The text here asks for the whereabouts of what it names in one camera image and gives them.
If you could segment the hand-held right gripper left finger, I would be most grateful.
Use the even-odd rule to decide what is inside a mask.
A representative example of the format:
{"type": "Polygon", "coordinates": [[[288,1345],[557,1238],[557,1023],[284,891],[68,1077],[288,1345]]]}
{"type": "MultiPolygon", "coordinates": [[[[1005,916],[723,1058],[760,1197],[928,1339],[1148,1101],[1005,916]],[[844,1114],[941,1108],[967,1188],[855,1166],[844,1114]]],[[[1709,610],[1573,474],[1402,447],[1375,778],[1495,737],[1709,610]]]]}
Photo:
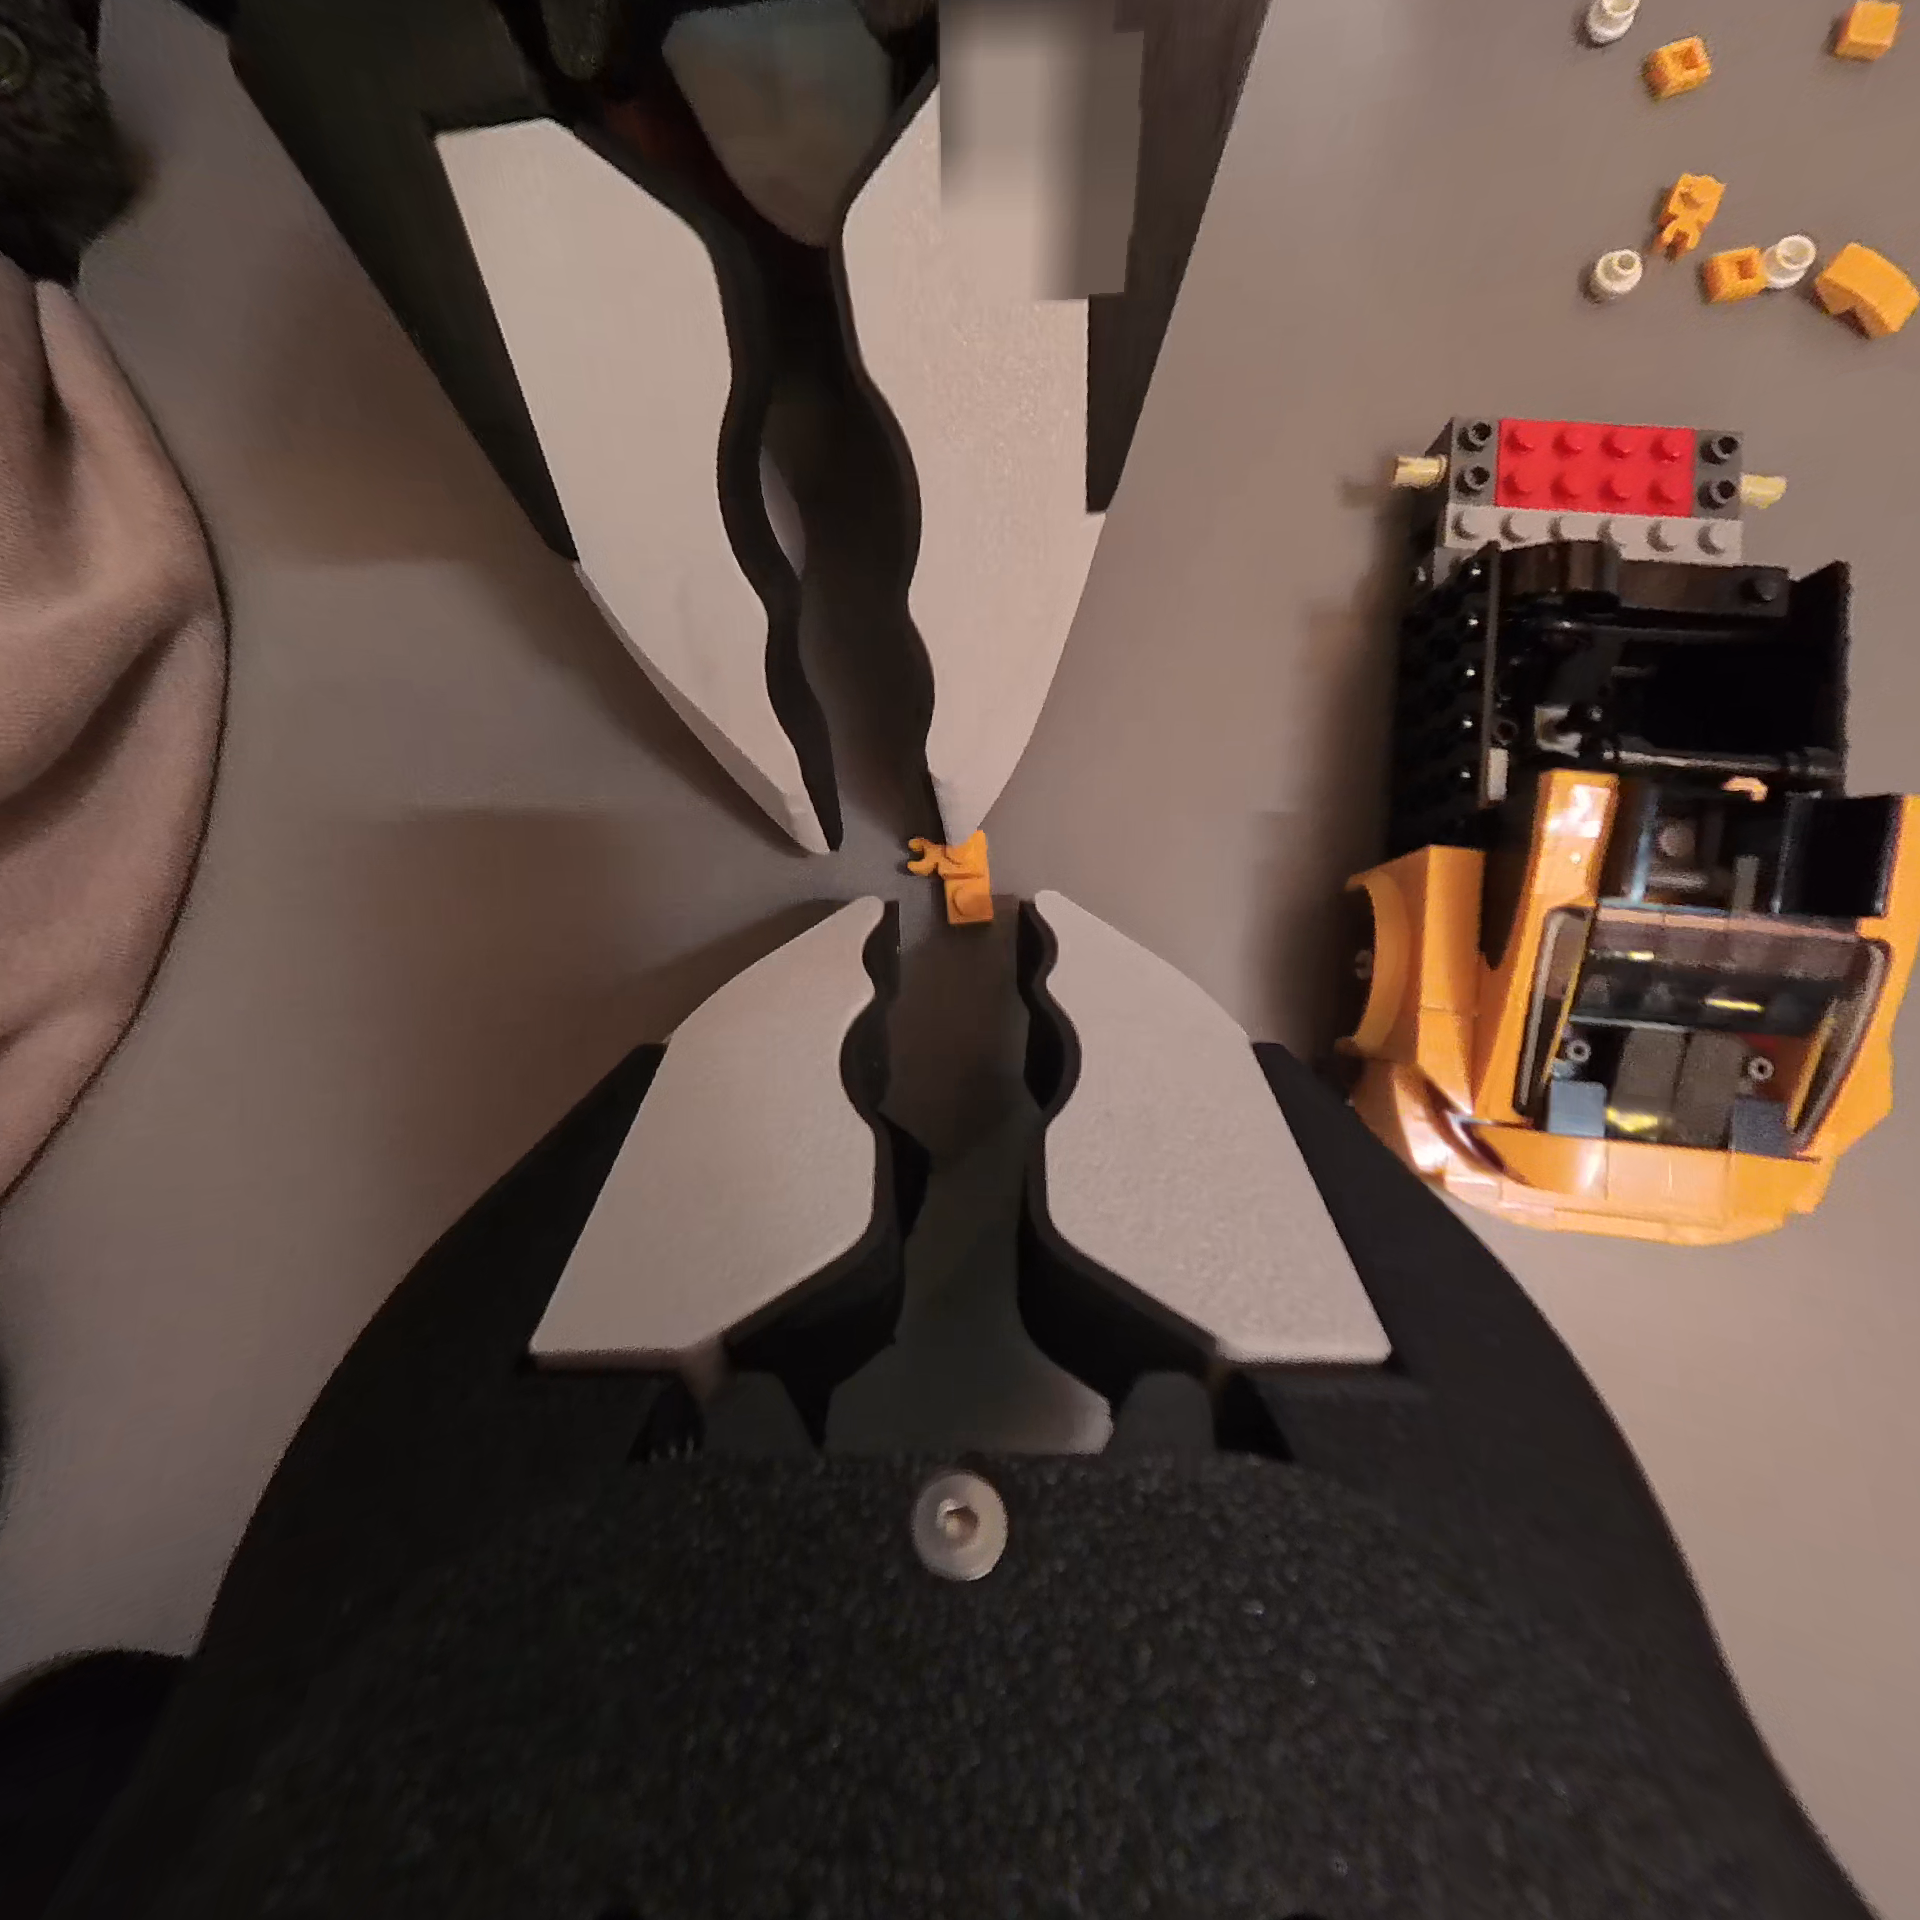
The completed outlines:
{"type": "Polygon", "coordinates": [[[893,1339],[897,1141],[881,1110],[898,909],[875,897],[739,971],[664,1045],[531,1361],[780,1381],[802,1428],[893,1339]]]}

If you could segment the orange black lego car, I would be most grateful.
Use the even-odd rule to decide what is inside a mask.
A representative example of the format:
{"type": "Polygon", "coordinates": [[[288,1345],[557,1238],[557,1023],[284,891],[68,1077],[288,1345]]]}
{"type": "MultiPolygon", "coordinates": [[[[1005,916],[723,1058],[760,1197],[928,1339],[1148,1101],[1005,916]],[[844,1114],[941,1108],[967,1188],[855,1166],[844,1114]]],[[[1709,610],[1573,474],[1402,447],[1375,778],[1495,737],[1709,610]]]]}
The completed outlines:
{"type": "Polygon", "coordinates": [[[1850,788],[1855,583],[1744,434],[1463,414],[1408,497],[1352,1105],[1521,1225],[1709,1245],[1891,1108],[1917,805],[1850,788]]]}

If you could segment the beige hooded sweatshirt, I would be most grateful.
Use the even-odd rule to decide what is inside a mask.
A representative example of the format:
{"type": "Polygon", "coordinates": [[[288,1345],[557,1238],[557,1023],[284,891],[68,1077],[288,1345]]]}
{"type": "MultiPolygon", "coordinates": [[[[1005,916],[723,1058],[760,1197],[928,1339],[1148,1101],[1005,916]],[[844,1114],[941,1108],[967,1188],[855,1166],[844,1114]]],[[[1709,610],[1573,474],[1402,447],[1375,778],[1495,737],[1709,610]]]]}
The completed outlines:
{"type": "Polygon", "coordinates": [[[195,876],[229,638],[169,451],[85,306],[3,269],[3,1186],[146,999],[195,876]]]}

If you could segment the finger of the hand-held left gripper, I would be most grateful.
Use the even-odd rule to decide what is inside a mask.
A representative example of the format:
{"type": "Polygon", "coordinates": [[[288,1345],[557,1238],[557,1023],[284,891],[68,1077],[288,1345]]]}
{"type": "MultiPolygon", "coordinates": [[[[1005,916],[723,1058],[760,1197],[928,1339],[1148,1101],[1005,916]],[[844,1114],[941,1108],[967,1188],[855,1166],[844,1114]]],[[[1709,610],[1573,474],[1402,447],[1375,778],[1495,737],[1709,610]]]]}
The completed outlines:
{"type": "Polygon", "coordinates": [[[684,727],[804,852],[841,843],[761,486],[768,380],[716,231],[548,116],[435,135],[572,565],[684,727]]]}
{"type": "Polygon", "coordinates": [[[844,207],[832,283],[904,485],[904,606],[925,658],[945,836],[987,823],[1035,732],[1105,513],[1089,505],[1089,298],[1039,298],[1024,214],[945,195],[917,86],[844,207]]]}

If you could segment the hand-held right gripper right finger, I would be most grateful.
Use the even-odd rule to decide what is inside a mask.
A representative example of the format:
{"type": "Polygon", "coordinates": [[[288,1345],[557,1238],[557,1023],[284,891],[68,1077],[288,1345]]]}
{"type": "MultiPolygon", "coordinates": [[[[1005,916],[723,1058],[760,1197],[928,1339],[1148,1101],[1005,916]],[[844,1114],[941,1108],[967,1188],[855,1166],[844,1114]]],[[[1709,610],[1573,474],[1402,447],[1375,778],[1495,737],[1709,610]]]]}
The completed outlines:
{"type": "Polygon", "coordinates": [[[1395,1348],[1242,1023],[1058,891],[1023,902],[1024,1333],[1103,1454],[1319,1454],[1395,1418],[1395,1348]]]}

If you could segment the scattered orange white lego pieces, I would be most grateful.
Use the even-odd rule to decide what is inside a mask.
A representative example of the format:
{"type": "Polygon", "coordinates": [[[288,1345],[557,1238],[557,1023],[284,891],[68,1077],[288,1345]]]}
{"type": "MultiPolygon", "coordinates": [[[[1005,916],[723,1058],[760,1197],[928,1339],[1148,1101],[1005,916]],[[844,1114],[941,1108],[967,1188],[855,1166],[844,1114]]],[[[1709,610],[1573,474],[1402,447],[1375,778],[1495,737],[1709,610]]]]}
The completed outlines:
{"type": "MultiPolygon", "coordinates": [[[[1828,52],[1841,61],[1872,63],[1897,43],[1905,4],[1856,3],[1837,13],[1828,52]]],[[[1642,60],[1645,95],[1671,102],[1705,86],[1712,52],[1703,37],[1689,35],[1650,47],[1642,60]]],[[[1584,275],[1584,292],[1599,303],[1639,290],[1648,260],[1681,260],[1708,239],[1727,198],[1727,180],[1700,172],[1673,179],[1658,198],[1648,244],[1600,251],[1584,275]]],[[[1916,316],[1917,287],[1897,260],[1865,242],[1825,251],[1805,231],[1787,231],[1763,247],[1723,247],[1697,265],[1697,285],[1705,303],[1740,303],[1752,298],[1808,292],[1832,317],[1868,341],[1899,333],[1916,316]]]]}

